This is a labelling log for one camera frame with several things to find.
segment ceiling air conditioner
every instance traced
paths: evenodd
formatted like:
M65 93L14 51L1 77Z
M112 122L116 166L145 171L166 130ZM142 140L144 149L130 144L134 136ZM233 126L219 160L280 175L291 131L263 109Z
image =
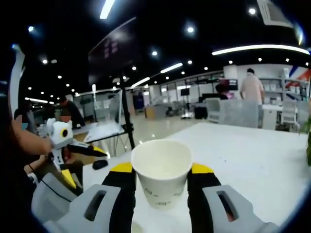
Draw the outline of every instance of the ceiling air conditioner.
M293 28L282 11L270 0L257 0L265 25L275 25Z

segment floor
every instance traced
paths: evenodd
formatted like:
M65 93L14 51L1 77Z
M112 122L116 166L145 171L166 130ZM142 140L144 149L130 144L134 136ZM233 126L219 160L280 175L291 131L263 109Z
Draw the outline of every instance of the floor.
M179 132L185 128L188 128L192 125L195 125L199 122L208 122L207 120L197 120L197 119L181 119L180 116L167 117L162 120L149 120L146 119L144 114L139 114L137 116L131 117L131 122L134 125L134 143L137 146L140 143L143 143L152 139L162 139L171 134ZM81 134L76 137L77 140L83 141L86 135ZM117 137L106 139L101 141L98 145L106 151L110 156L120 156L126 151L131 150L131 145L128 140L128 135L121 135L120 139L116 146L116 151L114 153L114 144L116 143ZM84 164L89 164L94 161L94 158L75 155L78 159L82 160Z

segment man in pink shirt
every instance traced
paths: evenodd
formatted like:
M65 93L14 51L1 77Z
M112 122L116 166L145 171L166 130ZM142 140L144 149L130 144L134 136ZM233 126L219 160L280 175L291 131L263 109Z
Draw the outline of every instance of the man in pink shirt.
M259 78L255 75L253 69L247 70L247 76L243 79L240 95L242 100L256 101L259 110L259 122L262 118L262 102L264 100L264 90Z

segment pink shirt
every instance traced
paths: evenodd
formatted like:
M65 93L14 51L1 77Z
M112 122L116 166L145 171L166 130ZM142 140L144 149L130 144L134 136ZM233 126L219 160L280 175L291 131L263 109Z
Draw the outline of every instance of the pink shirt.
M257 101L259 105L262 105L261 91L263 91L263 86L259 78L253 73L247 73L241 85L241 92L244 99Z

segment robotic arm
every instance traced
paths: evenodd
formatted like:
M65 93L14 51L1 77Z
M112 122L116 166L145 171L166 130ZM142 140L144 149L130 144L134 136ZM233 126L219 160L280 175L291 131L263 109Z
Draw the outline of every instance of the robotic arm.
M65 180L74 188L76 188L76 183L64 161L65 147L73 153L95 157L107 156L99 147L94 147L74 139L71 126L68 123L56 121L55 118L50 118L47 121L47 130L53 145L53 163L56 169L63 174Z

